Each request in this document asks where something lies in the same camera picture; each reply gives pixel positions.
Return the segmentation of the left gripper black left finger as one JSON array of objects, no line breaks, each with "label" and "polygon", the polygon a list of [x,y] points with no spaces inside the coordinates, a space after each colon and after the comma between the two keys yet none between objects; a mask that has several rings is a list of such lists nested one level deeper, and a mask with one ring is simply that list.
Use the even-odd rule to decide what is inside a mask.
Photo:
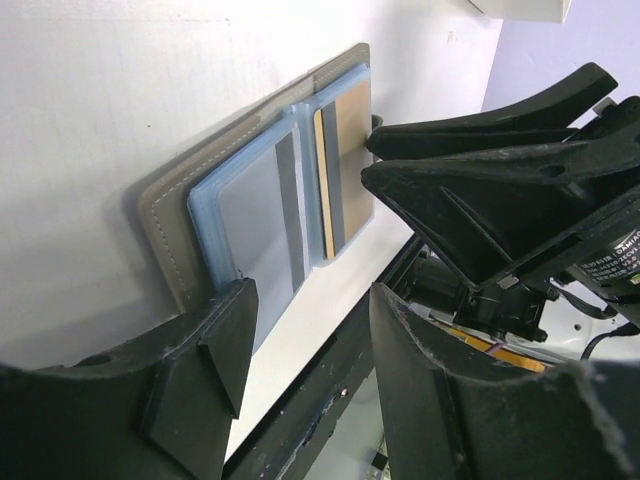
[{"label": "left gripper black left finger", "polygon": [[71,366],[1,368],[5,479],[218,479],[257,323],[254,280]]}]

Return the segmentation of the white magnetic stripe card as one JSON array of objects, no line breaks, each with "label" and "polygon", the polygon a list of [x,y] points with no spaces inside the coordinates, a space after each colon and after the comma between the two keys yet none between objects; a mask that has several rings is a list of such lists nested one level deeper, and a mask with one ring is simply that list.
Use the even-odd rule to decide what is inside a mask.
[{"label": "white magnetic stripe card", "polygon": [[296,146],[290,131],[243,148],[218,196],[233,271],[254,279],[263,296],[289,299],[304,278]]}]

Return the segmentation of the gold VIP card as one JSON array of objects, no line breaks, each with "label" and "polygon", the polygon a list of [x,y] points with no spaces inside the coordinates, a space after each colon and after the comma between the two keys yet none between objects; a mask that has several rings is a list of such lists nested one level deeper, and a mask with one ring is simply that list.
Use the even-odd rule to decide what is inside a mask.
[{"label": "gold VIP card", "polygon": [[337,91],[312,117],[320,188],[325,254],[328,259],[369,222],[374,201],[361,184],[361,172],[373,163],[365,143],[372,129],[368,79]]}]

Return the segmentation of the grey blue card holder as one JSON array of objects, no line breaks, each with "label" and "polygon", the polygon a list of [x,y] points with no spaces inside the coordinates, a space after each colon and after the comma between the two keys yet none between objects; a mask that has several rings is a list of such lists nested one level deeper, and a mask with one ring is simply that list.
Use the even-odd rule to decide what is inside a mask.
[{"label": "grey blue card holder", "polygon": [[180,313],[199,307],[214,291],[187,210],[189,190],[277,121],[285,108],[361,64],[370,64],[370,45],[365,42],[223,120],[204,140],[164,167],[142,191],[137,202],[142,228]]}]

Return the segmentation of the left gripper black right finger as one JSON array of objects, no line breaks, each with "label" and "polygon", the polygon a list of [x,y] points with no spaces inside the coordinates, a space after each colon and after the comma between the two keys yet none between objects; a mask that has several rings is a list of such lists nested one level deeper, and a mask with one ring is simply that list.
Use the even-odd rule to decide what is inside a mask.
[{"label": "left gripper black right finger", "polygon": [[369,316],[394,478],[638,477],[637,363],[534,373],[462,342],[383,284]]}]

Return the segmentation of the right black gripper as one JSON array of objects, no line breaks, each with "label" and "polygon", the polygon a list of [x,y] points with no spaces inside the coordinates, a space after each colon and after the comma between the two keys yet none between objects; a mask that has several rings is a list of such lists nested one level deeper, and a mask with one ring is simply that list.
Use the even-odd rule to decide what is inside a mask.
[{"label": "right black gripper", "polygon": [[409,161],[368,167],[362,183],[474,290],[578,281],[637,324],[639,99],[571,126],[617,87],[590,62],[496,110],[379,126],[368,150]]}]

